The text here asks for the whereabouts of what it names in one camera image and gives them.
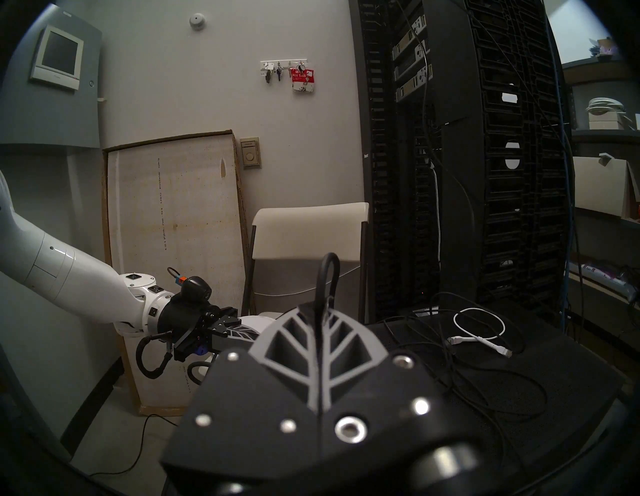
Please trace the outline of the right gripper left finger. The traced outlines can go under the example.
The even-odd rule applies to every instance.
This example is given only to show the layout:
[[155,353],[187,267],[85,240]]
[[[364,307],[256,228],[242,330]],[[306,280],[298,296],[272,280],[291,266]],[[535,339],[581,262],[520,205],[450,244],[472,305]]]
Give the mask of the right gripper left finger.
[[212,364],[161,456],[169,481],[319,481],[321,305]]

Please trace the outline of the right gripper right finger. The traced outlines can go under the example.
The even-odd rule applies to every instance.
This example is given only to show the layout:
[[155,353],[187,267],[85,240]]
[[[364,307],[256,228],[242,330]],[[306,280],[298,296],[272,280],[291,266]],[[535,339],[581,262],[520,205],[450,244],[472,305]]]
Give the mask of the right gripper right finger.
[[476,458],[476,435],[409,351],[387,351],[359,322],[319,318],[319,458]]

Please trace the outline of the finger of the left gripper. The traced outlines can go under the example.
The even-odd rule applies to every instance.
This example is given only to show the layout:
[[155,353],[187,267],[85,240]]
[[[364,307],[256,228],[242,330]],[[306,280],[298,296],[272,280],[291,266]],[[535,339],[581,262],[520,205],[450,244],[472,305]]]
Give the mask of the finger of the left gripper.
[[214,346],[252,346],[259,333],[247,326],[214,326]]
[[219,326],[233,328],[239,325],[238,309],[232,306],[219,307],[209,305],[207,307],[207,329],[214,329]]

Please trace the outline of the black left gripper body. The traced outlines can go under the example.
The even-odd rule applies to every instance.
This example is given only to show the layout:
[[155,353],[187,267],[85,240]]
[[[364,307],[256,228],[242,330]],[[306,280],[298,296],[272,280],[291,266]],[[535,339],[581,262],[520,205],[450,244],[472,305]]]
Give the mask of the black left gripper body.
[[178,341],[188,332],[198,326],[198,322],[207,314],[214,316],[220,314],[221,308],[209,303],[209,301],[193,302],[181,294],[174,294],[161,311],[161,332],[171,332],[173,345],[173,359],[185,361],[193,351],[185,352],[177,350]]

